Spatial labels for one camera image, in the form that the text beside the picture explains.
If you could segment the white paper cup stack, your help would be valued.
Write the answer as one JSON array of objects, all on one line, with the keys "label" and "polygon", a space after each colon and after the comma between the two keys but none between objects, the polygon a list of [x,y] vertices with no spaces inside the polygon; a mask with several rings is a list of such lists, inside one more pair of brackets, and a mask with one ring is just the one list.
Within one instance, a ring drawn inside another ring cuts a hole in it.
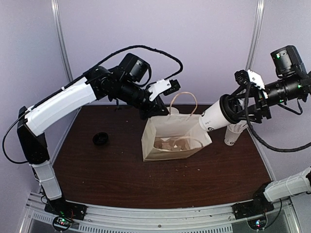
[{"label": "white paper cup stack", "polygon": [[169,111],[169,115],[177,115],[179,114],[179,110],[175,107],[167,107],[167,110]]}]

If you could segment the white paper bag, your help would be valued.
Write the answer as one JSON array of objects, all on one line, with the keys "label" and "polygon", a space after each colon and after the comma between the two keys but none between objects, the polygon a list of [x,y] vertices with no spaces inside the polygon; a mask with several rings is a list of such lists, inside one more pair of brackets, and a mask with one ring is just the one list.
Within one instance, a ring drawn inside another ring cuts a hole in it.
[{"label": "white paper bag", "polygon": [[144,162],[166,161],[186,159],[204,147],[210,145],[212,140],[207,131],[199,125],[199,114],[181,114],[178,109],[172,107],[181,92],[174,96],[166,116],[153,116],[146,122],[141,138],[142,156]]}]

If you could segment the cardboard cup carrier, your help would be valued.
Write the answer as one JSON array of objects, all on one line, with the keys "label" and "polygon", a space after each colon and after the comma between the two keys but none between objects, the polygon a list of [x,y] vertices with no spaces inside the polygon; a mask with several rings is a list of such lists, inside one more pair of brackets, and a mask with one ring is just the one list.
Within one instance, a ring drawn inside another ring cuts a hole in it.
[{"label": "cardboard cup carrier", "polygon": [[156,138],[154,148],[169,151],[182,151],[190,150],[190,145],[187,139],[181,137],[172,137],[168,139]]}]

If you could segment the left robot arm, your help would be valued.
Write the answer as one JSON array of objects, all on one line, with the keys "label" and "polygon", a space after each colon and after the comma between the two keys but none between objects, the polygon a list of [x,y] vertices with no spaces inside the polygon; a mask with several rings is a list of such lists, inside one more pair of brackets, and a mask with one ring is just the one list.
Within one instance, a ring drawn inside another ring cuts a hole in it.
[{"label": "left robot arm", "polygon": [[150,65],[128,53],[119,65],[109,69],[95,66],[36,105],[20,108],[14,124],[26,162],[37,175],[48,204],[60,216],[67,215],[71,209],[50,163],[45,130],[74,110],[104,97],[139,109],[143,120],[166,116],[169,111],[159,96],[162,90],[158,85],[142,89],[137,84],[146,72],[151,72]]}]

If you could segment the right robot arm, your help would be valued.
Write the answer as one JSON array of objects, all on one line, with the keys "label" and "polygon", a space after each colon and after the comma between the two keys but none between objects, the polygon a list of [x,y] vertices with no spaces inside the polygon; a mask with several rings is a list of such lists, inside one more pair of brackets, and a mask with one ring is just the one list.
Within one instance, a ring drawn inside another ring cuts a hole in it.
[{"label": "right robot arm", "polygon": [[[278,81],[264,84],[261,76],[251,70],[240,70],[234,74],[239,88],[227,98],[228,116],[233,122],[261,123],[264,117],[271,118],[270,107],[274,105],[297,115],[303,113],[286,107],[287,101],[306,101],[311,93],[311,75],[306,71],[296,47],[288,45],[270,55]],[[253,194],[249,210],[256,215],[264,213],[273,208],[275,200],[310,192],[311,169],[307,168],[283,180],[263,184]]]}]

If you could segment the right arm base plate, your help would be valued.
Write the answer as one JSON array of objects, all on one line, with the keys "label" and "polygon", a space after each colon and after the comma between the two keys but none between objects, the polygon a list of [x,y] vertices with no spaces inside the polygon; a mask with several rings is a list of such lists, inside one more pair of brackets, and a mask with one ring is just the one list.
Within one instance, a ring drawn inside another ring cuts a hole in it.
[{"label": "right arm base plate", "polygon": [[236,220],[246,218],[250,229],[258,232],[268,226],[267,213],[274,210],[274,205],[270,202],[251,200],[235,203],[232,210]]}]

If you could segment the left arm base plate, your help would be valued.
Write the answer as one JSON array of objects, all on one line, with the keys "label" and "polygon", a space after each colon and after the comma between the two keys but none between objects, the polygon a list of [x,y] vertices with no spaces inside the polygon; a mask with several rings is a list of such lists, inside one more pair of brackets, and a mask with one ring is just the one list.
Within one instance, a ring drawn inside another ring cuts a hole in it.
[{"label": "left arm base plate", "polygon": [[78,220],[84,220],[87,206],[73,202],[67,202],[64,206],[45,204],[44,211],[55,215],[52,220],[53,228],[58,232],[64,232],[70,227],[76,226]]}]

